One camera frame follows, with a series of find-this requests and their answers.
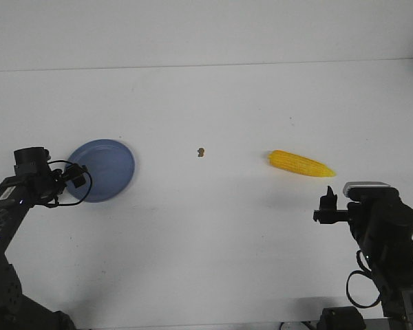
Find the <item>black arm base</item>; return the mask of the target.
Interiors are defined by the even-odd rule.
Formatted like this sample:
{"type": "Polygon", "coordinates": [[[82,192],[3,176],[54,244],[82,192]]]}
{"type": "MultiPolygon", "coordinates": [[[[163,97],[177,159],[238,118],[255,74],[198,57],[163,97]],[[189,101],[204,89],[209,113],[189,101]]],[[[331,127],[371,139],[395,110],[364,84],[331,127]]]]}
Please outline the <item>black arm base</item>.
{"type": "Polygon", "coordinates": [[[356,307],[329,307],[323,309],[317,329],[364,330],[366,324],[356,307]]]}

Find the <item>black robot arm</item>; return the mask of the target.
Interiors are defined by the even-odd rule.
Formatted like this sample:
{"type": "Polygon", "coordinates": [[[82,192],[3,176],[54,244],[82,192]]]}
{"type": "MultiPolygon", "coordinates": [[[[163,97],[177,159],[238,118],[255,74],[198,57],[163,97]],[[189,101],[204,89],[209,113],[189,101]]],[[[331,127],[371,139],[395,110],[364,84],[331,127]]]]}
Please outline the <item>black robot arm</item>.
{"type": "Polygon", "coordinates": [[[350,201],[340,210],[328,188],[314,221],[348,224],[359,246],[357,262],[377,287],[384,316],[408,320],[413,313],[413,209],[396,188],[382,182],[348,182],[343,194],[350,201]]]}
{"type": "Polygon", "coordinates": [[[50,311],[22,290],[6,250],[29,210],[35,206],[57,208],[67,183],[77,188],[92,184],[84,165],[66,162],[64,169],[51,169],[53,160],[43,147],[14,152],[14,175],[0,183],[0,329],[75,329],[69,315],[50,311]]]}

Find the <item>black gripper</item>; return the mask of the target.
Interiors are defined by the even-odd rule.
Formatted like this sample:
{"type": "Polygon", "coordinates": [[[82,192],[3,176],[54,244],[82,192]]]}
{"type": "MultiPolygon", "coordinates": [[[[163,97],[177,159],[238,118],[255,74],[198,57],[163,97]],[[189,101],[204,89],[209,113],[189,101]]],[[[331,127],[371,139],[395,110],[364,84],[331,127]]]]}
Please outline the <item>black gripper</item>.
{"type": "Polygon", "coordinates": [[[335,224],[352,221],[348,210],[337,209],[338,196],[327,186],[326,194],[320,197],[319,209],[313,212],[313,220],[320,224],[335,224]]]}
{"type": "Polygon", "coordinates": [[[76,163],[67,164],[65,170],[55,169],[42,177],[39,184],[37,204],[40,206],[60,206],[59,196],[66,187],[66,182],[72,182],[75,188],[84,186],[86,180],[84,174],[87,172],[85,166],[76,163]]]}

